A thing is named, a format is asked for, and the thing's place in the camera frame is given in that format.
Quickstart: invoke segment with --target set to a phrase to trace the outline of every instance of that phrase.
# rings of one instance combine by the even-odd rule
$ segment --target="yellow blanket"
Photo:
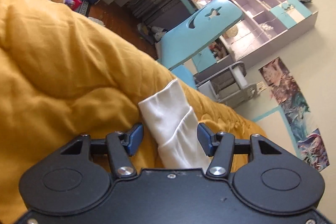
[[[48,0],[0,0],[0,219],[26,210],[23,172],[82,132],[104,138],[141,121],[137,103],[175,76],[105,27]],[[263,131],[181,83],[200,122],[249,138]],[[233,169],[246,163],[235,157]],[[132,158],[160,166],[146,130]]]

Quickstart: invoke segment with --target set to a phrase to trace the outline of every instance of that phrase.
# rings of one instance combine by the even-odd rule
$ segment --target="wire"
[[[139,0],[137,0],[137,2],[134,2],[134,3],[129,3],[129,5],[134,5],[134,4],[137,4],[139,2]]]
[[[272,22],[272,21],[274,21],[274,20],[276,20],[277,18],[274,18],[274,19],[272,19],[272,20],[269,20],[269,21],[266,21],[266,22],[263,22],[264,24],[267,24],[267,23],[269,23],[269,22]],[[245,36],[247,36],[247,35],[249,35],[250,33],[252,33],[252,32],[254,32],[254,31],[257,31],[257,30],[261,30],[261,28],[256,28],[256,29],[254,29],[253,31],[251,31],[251,32],[249,32],[248,34],[246,34],[246,35],[244,35],[243,37],[245,37]],[[246,50],[244,50],[242,53],[241,53],[241,55],[239,56],[239,57],[237,57],[236,59],[237,60],[239,60],[239,59],[241,59],[243,56],[244,56],[244,54],[248,51],[248,49],[249,49],[249,47],[251,47],[251,45],[262,35],[264,33],[264,30],[261,30],[261,32],[260,32],[260,34],[247,46],[247,48],[246,48]]]

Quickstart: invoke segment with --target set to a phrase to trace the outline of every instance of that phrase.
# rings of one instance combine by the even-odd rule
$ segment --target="floor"
[[[314,120],[323,138],[330,166],[322,170],[325,180],[325,192],[318,209],[330,221],[336,222],[334,206],[336,187],[336,35],[335,35],[335,0],[313,0],[319,14],[315,28],[284,47],[273,56],[247,71],[248,82],[259,82],[262,79],[258,69],[280,57],[298,83]],[[271,98],[267,90],[261,95],[242,105],[236,111],[248,119],[270,111]]]
[[[119,7],[114,2],[107,5],[105,2],[100,1],[97,5],[91,6],[88,16],[100,19],[112,32],[115,32],[152,58],[157,59],[155,46],[150,45],[138,33],[137,24],[140,21],[133,17],[126,8]]]

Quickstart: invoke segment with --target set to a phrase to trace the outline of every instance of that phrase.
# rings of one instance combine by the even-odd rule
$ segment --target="silver bolt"
[[[167,175],[167,178],[174,179],[174,178],[176,178],[176,175],[175,174],[169,174],[169,175]]]
[[[118,173],[123,176],[129,176],[133,174],[134,169],[130,166],[122,166],[118,169]]]
[[[27,224],[39,224],[35,218],[30,218],[27,220]]]
[[[210,168],[209,172],[215,176],[220,176],[225,174],[226,170],[221,166],[214,166]]]

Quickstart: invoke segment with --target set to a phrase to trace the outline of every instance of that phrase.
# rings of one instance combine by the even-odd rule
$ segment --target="poster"
[[[288,68],[278,57],[259,71],[286,116],[302,160],[318,171],[329,166],[320,130]]]

